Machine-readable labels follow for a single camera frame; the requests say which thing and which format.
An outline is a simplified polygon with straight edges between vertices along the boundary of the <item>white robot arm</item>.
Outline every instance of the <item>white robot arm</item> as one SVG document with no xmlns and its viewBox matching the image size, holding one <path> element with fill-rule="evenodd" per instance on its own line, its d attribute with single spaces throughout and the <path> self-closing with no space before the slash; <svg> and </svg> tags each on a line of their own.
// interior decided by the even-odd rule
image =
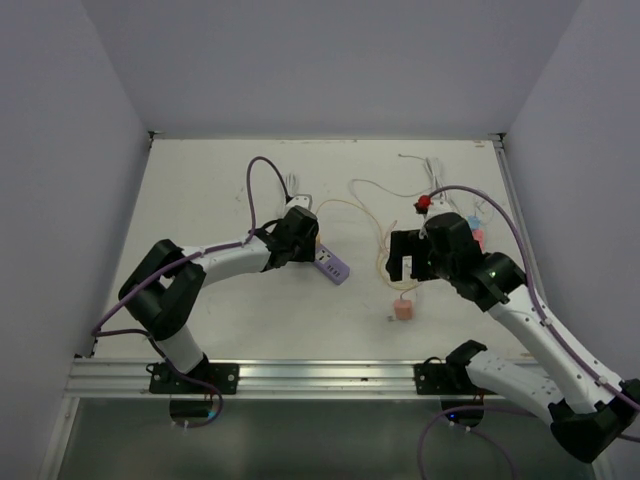
<svg viewBox="0 0 640 480">
<path fill-rule="evenodd" d="M 160 279 L 151 282 L 125 305 L 178 372 L 205 380 L 209 361 L 187 326 L 200 290 L 226 278 L 280 268 L 290 261 L 313 262 L 317 235 L 315 215 L 294 206 L 283 218 L 257 229 L 249 241 L 233 242 L 236 247 L 216 251 L 217 245 L 178 247 L 170 240 L 161 240 L 127 279 L 118 297 L 122 300 L 154 272 L 176 260 L 214 251 L 166 272 L 164 276 L 171 280 L 170 285 L 165 287 Z"/>
<path fill-rule="evenodd" d="M 402 279 L 405 257 L 412 259 L 412 278 L 451 283 L 513 333 L 550 377 L 469 341 L 442 366 L 457 384 L 492 391 L 528 410 L 550 426 L 569 453 L 587 463 L 633 422 L 638 412 L 631 404 L 640 401 L 640 381 L 625 382 L 599 362 L 544 304 L 541 316 L 524 272 L 504 254 L 483 254 L 460 215 L 445 213 L 428 219 L 420 230 L 392 232 L 386 266 L 392 281 Z"/>
</svg>

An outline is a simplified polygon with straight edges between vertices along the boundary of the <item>blue object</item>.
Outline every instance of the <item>blue object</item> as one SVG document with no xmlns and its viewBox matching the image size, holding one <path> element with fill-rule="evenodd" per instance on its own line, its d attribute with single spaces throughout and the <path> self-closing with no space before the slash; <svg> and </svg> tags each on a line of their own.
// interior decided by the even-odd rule
<svg viewBox="0 0 640 480">
<path fill-rule="evenodd" d="M 469 223 L 471 230 L 479 230 L 480 225 L 482 225 L 482 223 L 480 222 L 480 219 L 475 215 L 469 215 L 467 217 L 467 222 Z"/>
</svg>

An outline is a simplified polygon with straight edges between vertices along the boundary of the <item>red cap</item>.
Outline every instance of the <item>red cap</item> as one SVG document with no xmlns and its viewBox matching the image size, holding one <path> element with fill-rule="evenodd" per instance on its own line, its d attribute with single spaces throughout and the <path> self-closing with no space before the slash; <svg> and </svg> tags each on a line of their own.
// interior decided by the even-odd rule
<svg viewBox="0 0 640 480">
<path fill-rule="evenodd" d="M 431 205 L 431 197 L 429 195 L 421 195 L 414 206 L 418 213 L 427 213 L 429 205 Z"/>
</svg>

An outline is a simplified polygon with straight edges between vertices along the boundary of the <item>wire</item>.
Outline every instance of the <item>wire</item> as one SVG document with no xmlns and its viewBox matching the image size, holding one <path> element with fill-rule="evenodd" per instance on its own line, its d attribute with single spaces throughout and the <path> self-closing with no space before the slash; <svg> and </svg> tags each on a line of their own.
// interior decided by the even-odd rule
<svg viewBox="0 0 640 480">
<path fill-rule="evenodd" d="M 280 183 L 282 184 L 282 190 L 284 191 L 285 203 L 289 203 L 291 201 L 291 196 L 289 195 L 289 191 L 287 190 L 287 185 L 286 185 L 284 179 L 282 178 L 282 174 L 280 173 L 280 170 L 278 170 L 278 167 L 276 167 L 275 164 L 271 160 L 266 158 L 266 157 L 255 157 L 255 158 L 253 158 L 249 162 L 249 165 L 247 166 L 247 197 L 249 198 L 249 211 L 251 212 L 251 230 L 249 231 L 249 236 L 244 241 L 245 245 L 249 241 L 251 241 L 251 239 L 253 238 L 253 236 L 256 233 L 256 208 L 255 208 L 255 206 L 253 204 L 253 192 L 251 191 L 251 169 L 253 168 L 255 163 L 258 162 L 259 160 L 262 160 L 263 162 L 268 163 L 269 166 L 271 168 L 273 168 L 273 171 L 276 172 L 276 175 L 278 176 L 278 180 L 280 180 Z"/>
<path fill-rule="evenodd" d="M 531 270 L 532 270 L 531 264 L 529 262 L 528 256 L 526 255 L 524 242 L 522 241 L 522 238 L 520 237 L 520 233 L 518 232 L 518 229 L 513 223 L 513 220 L 509 218 L 509 215 L 507 214 L 507 212 L 498 204 L 498 202 L 493 200 L 486 193 L 480 190 L 477 190 L 475 188 L 465 187 L 462 185 L 449 185 L 446 187 L 442 187 L 434 190 L 432 192 L 432 195 L 435 195 L 447 190 L 462 190 L 465 192 L 473 193 L 474 195 L 477 195 L 483 198 L 484 200 L 486 200 L 487 202 L 489 202 L 493 206 L 493 208 L 495 208 L 498 211 L 498 213 L 502 215 L 504 220 L 507 222 L 507 225 L 509 225 L 509 229 L 511 230 L 511 233 L 515 238 L 516 244 L 518 245 L 518 250 L 520 251 L 520 255 L 522 256 L 522 262 L 524 263 L 525 283 L 529 291 L 529 296 L 531 297 L 531 302 L 533 303 L 533 308 L 535 309 L 536 313 L 540 315 L 540 318 L 542 319 L 543 322 L 547 320 L 549 317 L 545 312 L 545 308 L 540 304 L 540 300 L 538 299 L 538 295 L 536 294 L 536 291 L 535 291 L 533 278 L 531 276 Z M 549 324 L 545 323 L 545 326 L 549 329 L 549 333 L 551 333 L 551 336 L 553 336 L 553 338 L 560 344 L 560 346 L 562 346 L 562 348 L 573 359 L 573 361 L 575 361 L 585 372 L 587 372 L 589 376 L 593 378 L 599 386 L 604 387 L 609 393 L 619 398 L 621 401 L 629 405 L 634 410 L 640 412 L 640 404 L 634 402 L 632 399 L 627 397 L 621 391 L 618 391 L 608 381 L 604 381 L 605 379 L 602 379 L 600 374 L 598 374 L 598 372 L 596 372 L 593 368 L 591 368 L 591 365 L 585 362 L 582 359 L 582 357 L 580 357 L 580 355 L 578 355 L 578 353 L 571 347 L 571 345 L 567 343 L 567 341 L 564 339 L 564 337 L 558 331 L 558 329 L 553 325 L 553 323 L 549 323 Z"/>
<path fill-rule="evenodd" d="M 380 248 L 385 248 L 385 246 L 382 243 L 382 239 L 384 238 L 384 234 L 382 233 L 382 225 L 380 225 L 380 222 L 373 215 L 373 213 L 371 213 L 366 208 L 361 207 L 360 205 L 357 205 L 357 204 L 355 204 L 353 202 L 349 202 L 348 200 L 340 200 L 339 198 L 330 198 L 330 199 L 325 200 L 324 202 L 322 202 L 320 205 L 318 205 L 318 208 L 316 208 L 316 216 L 318 215 L 318 212 L 320 212 L 320 209 L 324 205 L 326 205 L 327 203 L 331 203 L 331 202 L 344 203 L 346 205 L 351 205 L 352 207 L 356 207 L 358 210 L 360 210 L 360 211 L 364 212 L 365 214 L 369 215 L 369 217 L 371 217 L 371 219 L 373 219 L 373 221 L 376 223 L 376 226 L 378 227 L 378 232 L 380 233 L 380 236 L 378 237 L 378 245 L 380 246 Z"/>
<path fill-rule="evenodd" d="M 431 428 L 433 428 L 433 426 L 438 421 L 438 419 L 440 419 L 442 417 L 446 417 L 448 415 L 451 415 L 453 413 L 458 413 L 458 412 L 469 412 L 469 411 L 478 411 L 478 410 L 487 411 L 487 412 L 509 413 L 509 414 L 512 414 L 512 415 L 520 415 L 520 416 L 524 416 L 524 417 L 533 416 L 529 412 L 527 412 L 526 410 L 517 409 L 517 408 L 509 408 L 509 407 L 493 407 L 493 406 L 490 406 L 490 405 L 482 405 L 482 406 L 469 405 L 469 406 L 464 406 L 464 407 L 454 407 L 454 408 L 449 408 L 447 410 L 443 410 L 441 412 L 436 413 L 433 416 L 433 418 L 429 421 L 427 426 L 424 427 L 424 429 L 422 430 L 422 433 L 420 433 L 420 439 L 418 441 L 418 452 L 417 452 L 418 469 L 420 470 L 420 477 L 422 478 L 422 480 L 428 480 L 429 479 L 429 476 L 427 475 L 427 471 L 425 469 L 424 460 L 422 458 L 422 450 L 424 448 L 424 441 L 425 441 L 425 439 L 427 437 L 427 433 L 429 433 L 429 430 L 431 430 Z M 500 450 L 500 452 L 506 458 L 507 463 L 509 464 L 509 470 L 511 471 L 511 478 L 518 478 L 518 471 L 516 469 L 515 462 L 513 461 L 513 458 L 511 457 L 509 452 L 501 444 L 499 444 L 498 442 L 493 440 L 486 433 L 483 433 L 483 432 L 480 432 L 480 431 L 477 431 L 477 430 L 474 430 L 474 429 L 469 430 L 469 432 L 473 433 L 474 435 L 477 435 L 479 437 L 484 438 L 486 441 L 488 441 L 489 443 L 493 444 L 498 450 Z"/>
<path fill-rule="evenodd" d="M 417 285 L 415 285 L 415 286 L 413 286 L 413 287 L 411 287 L 411 288 L 408 288 L 407 290 L 404 290 L 404 291 L 400 294 L 400 298 L 404 300 L 404 294 L 405 294 L 405 293 L 410 292 L 410 291 L 412 291 L 412 290 L 415 290 L 416 288 L 418 288 L 418 287 L 420 287 L 420 286 L 422 286 L 422 283 L 418 283 Z"/>
<path fill-rule="evenodd" d="M 193 253 L 191 255 L 187 255 L 186 257 L 180 258 L 180 259 L 176 260 L 175 262 L 171 262 L 170 264 L 165 265 L 164 267 L 156 270 L 154 273 L 149 275 L 149 277 L 147 277 L 145 280 L 143 280 L 140 284 L 136 285 L 128 294 L 126 294 L 124 297 L 122 297 L 122 299 L 118 303 L 116 303 L 113 307 L 111 307 L 107 311 L 107 313 L 105 313 L 104 316 L 100 319 L 100 321 L 97 323 L 97 325 L 95 327 L 93 327 L 93 329 L 91 330 L 91 335 L 93 335 L 96 338 L 113 337 L 113 336 L 116 336 L 116 335 L 125 335 L 125 334 L 130 334 L 130 333 L 141 334 L 141 335 L 146 336 L 147 339 L 149 340 L 149 343 L 151 344 L 151 346 L 162 357 L 162 359 L 165 361 L 167 366 L 172 370 L 174 375 L 176 375 L 178 378 L 180 378 L 180 379 L 182 379 L 182 380 L 184 380 L 186 382 L 190 382 L 190 383 L 192 383 L 194 385 L 199 385 L 199 386 L 204 387 L 204 388 L 206 388 L 208 390 L 211 390 L 216 396 L 218 396 L 218 398 L 219 398 L 218 410 L 216 411 L 216 413 L 215 413 L 215 415 L 213 417 L 211 417 L 207 421 L 201 422 L 201 423 L 189 424 L 189 423 L 185 422 L 185 424 L 184 424 L 185 428 L 202 427 L 202 426 L 210 424 L 216 418 L 218 418 L 219 413 L 222 411 L 222 405 L 223 405 L 222 394 L 220 393 L 220 391 L 214 385 L 212 385 L 210 383 L 203 382 L 201 380 L 197 380 L 195 378 L 188 377 L 187 375 L 184 375 L 183 373 L 181 373 L 173 365 L 173 363 L 166 357 L 166 355 L 162 352 L 162 350 L 158 347 L 158 345 L 155 343 L 155 341 L 151 338 L 150 334 L 148 332 L 146 332 L 145 330 L 136 329 L 136 328 L 129 328 L 129 329 L 112 330 L 112 331 L 108 331 L 108 332 L 102 332 L 101 329 L 104 326 L 104 324 L 107 323 L 107 321 L 111 317 L 113 317 L 120 309 L 122 309 L 122 307 L 124 307 L 129 301 L 131 301 L 131 299 L 133 297 L 138 295 L 138 293 L 140 293 L 142 290 L 144 290 L 146 287 L 148 287 L 151 283 L 153 283 L 156 280 L 158 280 L 165 273 L 167 273 L 167 272 L 169 272 L 169 271 L 171 271 L 171 270 L 173 270 L 175 268 L 178 268 L 181 265 L 184 265 L 185 263 L 190 262 L 191 260 L 195 260 L 196 258 L 208 255 L 210 253 L 218 252 L 218 251 L 221 251 L 221 250 L 226 250 L 226 249 L 229 249 L 229 248 L 242 247 L 242 246 L 246 245 L 255 236 L 255 232 L 256 232 L 256 210 L 255 210 L 255 205 L 254 205 L 254 202 L 253 202 L 253 194 L 252 194 L 252 191 L 251 191 L 251 170 L 253 168 L 253 165 L 258 161 L 266 162 L 271 166 L 271 168 L 275 171 L 276 175 L 278 176 L 278 179 L 280 180 L 280 183 L 282 184 L 282 189 L 284 190 L 285 198 L 287 198 L 287 199 L 290 198 L 289 197 L 289 192 L 287 190 L 287 186 L 286 186 L 286 184 L 284 182 L 284 179 L 282 178 L 282 174 L 278 170 L 278 167 L 276 167 L 275 164 L 271 160 L 266 158 L 266 157 L 258 156 L 258 157 L 253 158 L 249 162 L 249 165 L 247 166 L 247 175 L 246 175 L 247 197 L 248 197 L 248 200 L 249 200 L 249 211 L 251 212 L 251 229 L 249 231 L 249 234 L 247 235 L 247 238 L 244 240 L 244 242 L 232 242 L 232 243 L 225 243 L 225 244 L 222 244 L 222 245 L 214 245 L 214 246 L 211 246 L 211 247 L 205 249 L 204 252 L 196 252 L 196 253 Z"/>
<path fill-rule="evenodd" d="M 355 204 L 353 202 L 349 202 L 348 200 L 341 200 L 339 198 L 330 198 L 330 199 L 325 200 L 324 202 L 322 202 L 320 205 L 318 205 L 318 208 L 316 209 L 316 215 L 318 215 L 318 213 L 320 212 L 320 209 L 325 204 L 331 203 L 331 202 L 343 203 L 343 204 L 346 204 L 346 205 L 351 205 L 352 207 L 357 208 L 361 212 L 364 212 L 366 215 L 371 217 L 371 219 L 373 219 L 373 221 L 375 222 L 376 226 L 378 227 L 378 232 L 380 234 L 380 236 L 378 237 L 378 257 L 376 259 L 376 270 L 378 271 L 378 275 L 380 276 L 380 278 L 382 279 L 383 282 L 385 282 L 389 287 L 393 288 L 394 290 L 400 290 L 400 291 L 404 292 L 405 290 L 413 289 L 413 287 L 415 287 L 415 285 L 416 285 L 415 282 L 411 282 L 408 285 L 407 285 L 407 282 L 396 282 L 396 283 L 394 283 L 394 282 L 391 282 L 391 280 L 389 280 L 389 278 L 384 275 L 384 260 L 386 259 L 385 255 L 388 255 L 388 253 L 389 253 L 389 249 L 387 248 L 387 245 L 386 245 L 386 240 L 387 240 L 388 236 L 390 235 L 391 230 L 395 226 L 396 222 L 392 223 L 391 227 L 389 227 L 389 229 L 387 229 L 386 233 L 383 234 L 382 233 L 382 225 L 380 224 L 380 221 L 367 208 L 361 207 L 360 205 Z"/>
<path fill-rule="evenodd" d="M 394 196 L 400 197 L 400 198 L 417 197 L 418 195 L 422 195 L 423 193 L 426 193 L 426 192 L 431 190 L 431 188 L 426 188 L 426 189 L 420 190 L 419 192 L 416 192 L 416 193 L 409 193 L 409 194 L 397 193 L 397 192 L 394 192 L 392 190 L 389 190 L 386 187 L 383 187 L 378 182 L 374 182 L 373 180 L 367 180 L 366 178 L 352 178 L 351 180 L 349 180 L 349 183 L 348 183 L 349 191 L 351 192 L 351 195 L 353 195 L 358 200 L 358 202 L 360 202 L 361 204 L 364 204 L 363 201 L 358 198 L 358 196 L 355 193 L 355 190 L 353 189 L 353 184 L 356 183 L 356 182 L 368 183 L 370 185 L 375 185 L 380 190 L 384 190 L 385 192 L 390 193 L 391 195 L 394 195 Z"/>
<path fill-rule="evenodd" d="M 139 328 L 126 328 L 126 329 L 122 329 L 122 330 L 111 330 L 108 332 L 98 332 L 95 337 L 114 337 L 116 335 L 126 335 L 126 334 L 130 334 L 130 333 L 134 333 L 134 334 L 139 334 L 139 335 L 143 335 L 144 337 L 146 337 L 146 339 L 149 341 L 149 344 L 153 347 L 153 349 L 158 353 L 158 355 L 160 355 L 160 358 L 164 361 L 164 363 L 169 367 L 169 370 L 171 370 L 171 372 L 178 377 L 179 379 L 191 383 L 193 385 L 197 385 L 199 387 L 203 387 L 206 388 L 207 390 L 211 391 L 211 393 L 213 395 L 215 395 L 216 397 L 218 397 L 218 407 L 216 408 L 216 411 L 213 412 L 213 415 L 209 415 L 209 418 L 203 422 L 195 422 L 195 423 L 191 423 L 188 421 L 184 421 L 180 425 L 183 428 L 201 428 L 201 427 L 206 427 L 207 425 L 212 424 L 219 416 L 220 413 L 222 413 L 222 408 L 224 407 L 224 399 L 222 397 L 222 393 L 220 392 L 220 390 L 218 390 L 212 383 L 209 382 L 204 382 L 202 380 L 198 380 L 197 378 L 191 378 L 188 377 L 187 375 L 183 374 L 182 372 L 180 372 L 176 366 L 173 364 L 173 362 L 171 362 L 171 360 L 169 360 L 169 358 L 164 354 L 164 352 L 160 349 L 160 347 L 158 347 L 158 344 L 153 340 L 153 338 L 151 338 L 151 335 L 149 334 L 149 332 L 139 329 Z"/>
<path fill-rule="evenodd" d="M 504 220 L 507 222 L 507 225 L 509 226 L 509 229 L 511 230 L 511 233 L 513 234 L 513 237 L 514 237 L 514 239 L 516 241 L 516 244 L 518 246 L 518 250 L 519 250 L 520 255 L 522 257 L 522 261 L 523 261 L 523 264 L 524 264 L 525 284 L 527 286 L 527 290 L 529 292 L 529 296 L 531 297 L 531 301 L 533 303 L 534 309 L 536 310 L 536 312 L 538 313 L 538 315 L 541 317 L 541 319 L 543 321 L 546 320 L 548 318 L 548 316 L 547 316 L 547 314 L 545 312 L 545 309 L 540 304 L 538 296 L 537 296 L 537 294 L 535 292 L 535 286 L 534 286 L 533 278 L 532 278 L 532 274 L 531 274 L 531 264 L 529 262 L 528 256 L 526 255 L 526 250 L 524 248 L 524 242 L 522 240 L 522 237 L 520 236 L 520 233 L 518 232 L 518 229 L 516 228 L 515 224 L 513 223 L 513 221 L 511 220 L 511 218 L 507 214 L 507 212 L 495 200 L 493 200 L 491 197 L 489 197 L 489 195 L 487 195 L 486 193 L 484 193 L 484 192 L 482 192 L 480 190 L 477 190 L 477 189 L 474 189 L 474 188 L 470 188 L 470 187 L 465 187 L 465 186 L 462 186 L 462 185 L 449 185 L 449 186 L 446 186 L 446 187 L 441 187 L 439 189 L 434 190 L 431 193 L 431 196 L 436 195 L 436 194 L 441 193 L 441 192 L 444 192 L 444 191 L 447 191 L 447 190 L 461 190 L 461 191 L 464 191 L 464 192 L 468 192 L 468 193 L 472 193 L 474 195 L 477 195 L 478 197 L 484 199 L 486 202 L 491 204 L 491 206 L 493 206 L 493 208 L 495 208 L 496 211 L 498 211 L 498 213 L 500 213 L 502 218 L 504 218 Z M 549 332 L 551 333 L 551 335 L 562 346 L 562 348 L 564 348 L 564 350 L 567 352 L 567 354 L 578 365 L 580 365 L 580 367 L 582 367 L 596 381 L 596 384 L 605 387 L 611 394 L 615 395 L 617 398 L 619 398 L 623 402 L 627 403 L 627 405 L 631 406 L 632 408 L 634 408 L 637 411 L 640 411 L 640 405 L 639 404 L 637 404 L 636 402 L 634 402 L 633 400 L 628 398 L 622 392 L 619 392 L 618 390 L 616 390 L 615 387 L 613 387 L 608 382 L 601 382 L 602 379 L 600 378 L 598 373 L 595 370 L 593 370 L 591 368 L 591 366 L 588 365 L 573 350 L 573 348 L 571 348 L 571 346 L 566 342 L 566 340 L 562 337 L 560 332 L 558 332 L 558 330 L 555 328 L 555 326 L 553 324 L 548 324 L 546 326 L 549 328 Z M 447 415 L 447 412 L 448 413 L 454 413 L 453 410 L 456 410 L 456 411 L 485 410 L 485 411 L 497 411 L 497 412 L 504 412 L 504 413 L 513 413 L 513 414 L 518 414 L 518 415 L 524 414 L 524 413 L 522 413 L 522 411 L 520 411 L 520 413 L 516 413 L 515 411 L 513 411 L 511 409 L 488 407 L 488 406 L 457 407 L 457 409 L 449 409 L 449 410 L 445 410 L 443 412 L 439 412 L 438 414 L 436 414 L 436 416 L 429 422 L 429 424 L 422 431 L 422 434 L 420 435 L 420 440 L 418 442 L 418 468 L 420 469 L 420 475 L 422 476 L 423 479 L 427 479 L 428 478 L 427 475 L 426 475 L 426 471 L 424 469 L 424 463 L 423 463 L 423 460 L 422 460 L 422 448 L 423 448 L 423 445 L 424 445 L 424 439 L 426 437 L 426 434 L 431 429 L 431 427 L 433 426 L 433 424 L 436 422 L 436 420 L 438 418 L 441 418 L 442 416 Z M 511 468 L 512 476 L 514 476 L 515 475 L 515 466 L 514 466 L 513 462 L 509 460 L 510 457 L 508 456 L 508 453 L 506 452 L 506 450 L 504 450 L 497 443 L 495 443 L 492 440 L 486 438 L 486 434 L 482 434 L 481 436 L 483 436 L 483 438 L 489 440 L 494 445 L 496 445 L 502 451 L 502 453 L 507 457 L 507 459 L 509 461 L 510 468 Z M 630 436 L 630 435 L 620 435 L 618 438 L 621 438 L 623 440 L 627 440 L 627 441 L 630 441 L 630 442 L 640 443 L 640 438 L 633 437 L 633 436 Z"/>
</svg>

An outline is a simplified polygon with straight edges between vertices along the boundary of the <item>black mounting plate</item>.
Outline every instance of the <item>black mounting plate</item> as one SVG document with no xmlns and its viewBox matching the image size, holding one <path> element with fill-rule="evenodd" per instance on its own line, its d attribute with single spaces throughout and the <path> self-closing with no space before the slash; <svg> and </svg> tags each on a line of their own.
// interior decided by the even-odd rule
<svg viewBox="0 0 640 480">
<path fill-rule="evenodd" d="M 413 380 L 418 395 L 495 395 L 492 392 L 479 391 L 478 387 L 464 378 L 454 375 L 451 366 L 446 363 L 416 363 L 413 366 Z"/>
<path fill-rule="evenodd" d="M 165 363 L 151 363 L 147 365 L 147 372 L 151 374 L 149 393 L 184 395 L 191 393 L 209 393 L 199 385 L 176 377 Z M 223 395 L 234 395 L 238 388 L 240 366 L 237 363 L 209 363 L 207 371 L 198 380 L 210 382 Z"/>
</svg>

